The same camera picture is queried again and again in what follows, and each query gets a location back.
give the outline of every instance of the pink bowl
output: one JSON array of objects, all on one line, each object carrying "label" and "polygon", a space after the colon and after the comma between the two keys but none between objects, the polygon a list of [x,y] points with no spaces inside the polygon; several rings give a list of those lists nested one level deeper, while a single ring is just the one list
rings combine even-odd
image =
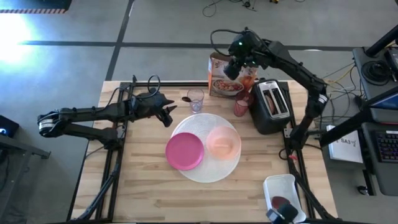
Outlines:
[{"label": "pink bowl", "polygon": [[191,133],[176,134],[167,142],[166,159],[169,164],[179,170],[195,168],[205,154],[201,140]]},{"label": "pink bowl", "polygon": [[217,159],[232,159],[240,152],[242,141],[234,129],[220,126],[210,131],[206,146]]}]

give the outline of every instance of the white container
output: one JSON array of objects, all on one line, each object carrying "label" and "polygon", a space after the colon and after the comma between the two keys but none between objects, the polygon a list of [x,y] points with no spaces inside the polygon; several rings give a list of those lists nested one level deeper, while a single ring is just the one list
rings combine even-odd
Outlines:
[{"label": "white container", "polygon": [[271,199],[275,196],[284,197],[297,209],[298,214],[294,218],[294,223],[304,222],[307,218],[301,209],[299,196],[297,195],[296,188],[294,187],[295,178],[292,174],[273,175],[267,177],[262,184],[264,188],[264,195],[266,196],[267,211],[272,209]]}]

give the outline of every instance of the concrete floor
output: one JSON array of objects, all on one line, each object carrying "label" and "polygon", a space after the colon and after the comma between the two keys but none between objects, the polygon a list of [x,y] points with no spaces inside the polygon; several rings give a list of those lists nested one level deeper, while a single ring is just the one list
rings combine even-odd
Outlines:
[{"label": "concrete floor", "polygon": [[[262,37],[285,45],[334,46],[334,51],[293,50],[320,77],[351,63],[350,51],[338,47],[371,45],[398,21],[393,0],[306,0],[279,4],[258,0],[257,12],[240,4],[223,1],[212,18],[201,10],[205,0],[135,0],[123,42],[210,43],[215,29],[241,30],[249,26]],[[87,141],[62,136],[45,139],[38,134],[38,114],[55,108],[86,107],[98,103],[102,82],[107,76],[117,47],[73,46],[75,42],[116,42],[128,0],[74,0],[61,15],[0,14],[0,114],[20,123],[17,139],[52,151],[49,160],[34,159],[16,198],[28,223],[62,222],[66,219]],[[233,36],[219,35],[217,43],[228,44]],[[18,40],[39,40],[36,45],[13,45]],[[58,41],[68,46],[56,46]],[[109,78],[130,80],[133,74],[146,80],[158,74],[163,80],[206,80],[211,49],[121,47]],[[338,78],[344,71],[332,75]],[[278,70],[261,76],[290,79]],[[359,86],[358,74],[353,79]],[[351,87],[349,77],[341,84]],[[335,101],[336,114],[347,107],[344,97]],[[358,110],[352,103],[348,116]],[[361,167],[328,159],[325,163],[340,218],[373,223],[396,223],[397,197],[378,192],[365,197],[355,191],[363,184]]]}]

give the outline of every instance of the black toaster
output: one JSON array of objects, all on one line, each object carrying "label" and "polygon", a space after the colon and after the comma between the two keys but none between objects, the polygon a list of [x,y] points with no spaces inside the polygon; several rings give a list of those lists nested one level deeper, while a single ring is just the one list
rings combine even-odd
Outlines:
[{"label": "black toaster", "polygon": [[292,113],[278,81],[260,79],[253,85],[250,94],[253,96],[253,103],[249,110],[259,133],[273,134],[282,131]]}]

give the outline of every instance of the wooden table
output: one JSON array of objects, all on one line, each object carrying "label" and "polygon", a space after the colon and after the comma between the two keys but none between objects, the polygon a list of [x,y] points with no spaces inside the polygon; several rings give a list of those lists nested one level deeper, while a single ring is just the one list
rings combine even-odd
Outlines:
[{"label": "wooden table", "polygon": [[[307,92],[297,82],[288,81],[297,122],[303,117]],[[104,106],[120,82],[104,82],[99,106]],[[165,145],[174,128],[191,115],[188,103],[181,100],[189,87],[162,87],[168,99],[175,100],[177,109],[169,128],[155,117],[129,123],[119,179],[114,222],[268,222],[262,183],[270,175],[288,174],[287,162],[279,159],[284,148],[281,133],[261,135],[255,129],[249,113],[242,118],[233,114],[233,100],[209,96],[207,88],[203,111],[227,119],[242,139],[238,166],[227,178],[210,184],[200,184],[184,177],[165,158]],[[135,88],[134,93],[146,91]],[[111,126],[109,121],[96,121],[94,127]],[[90,142],[88,152],[100,147]],[[308,181],[320,203],[337,217],[322,152],[313,147],[303,149]],[[73,208],[72,218],[79,216],[91,203],[101,185],[106,151],[92,154],[84,163]],[[305,211],[305,197],[300,192]],[[108,211],[105,198],[104,212]]]}]

